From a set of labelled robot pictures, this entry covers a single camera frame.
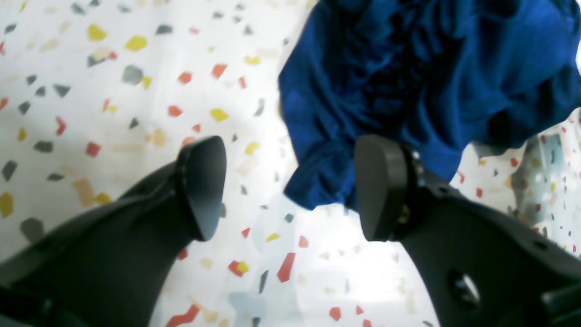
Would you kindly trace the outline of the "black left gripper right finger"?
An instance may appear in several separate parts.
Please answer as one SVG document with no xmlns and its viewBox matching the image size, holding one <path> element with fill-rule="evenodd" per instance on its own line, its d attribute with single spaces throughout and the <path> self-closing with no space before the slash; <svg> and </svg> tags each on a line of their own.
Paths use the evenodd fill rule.
<svg viewBox="0 0 581 327">
<path fill-rule="evenodd" d="M 443 327 L 578 327 L 580 261 L 507 214 L 466 199 L 417 151 L 376 135 L 355 143 L 368 241 L 396 241 Z"/>
</svg>

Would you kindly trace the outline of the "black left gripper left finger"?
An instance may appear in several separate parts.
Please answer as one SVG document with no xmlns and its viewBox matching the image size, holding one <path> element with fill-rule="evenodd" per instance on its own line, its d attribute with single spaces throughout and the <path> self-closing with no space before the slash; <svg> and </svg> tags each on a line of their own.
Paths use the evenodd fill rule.
<svg viewBox="0 0 581 327">
<path fill-rule="evenodd" d="M 198 139 L 2 262 L 1 325 L 147 327 L 180 252 L 215 234 L 225 179 L 222 138 Z"/>
</svg>

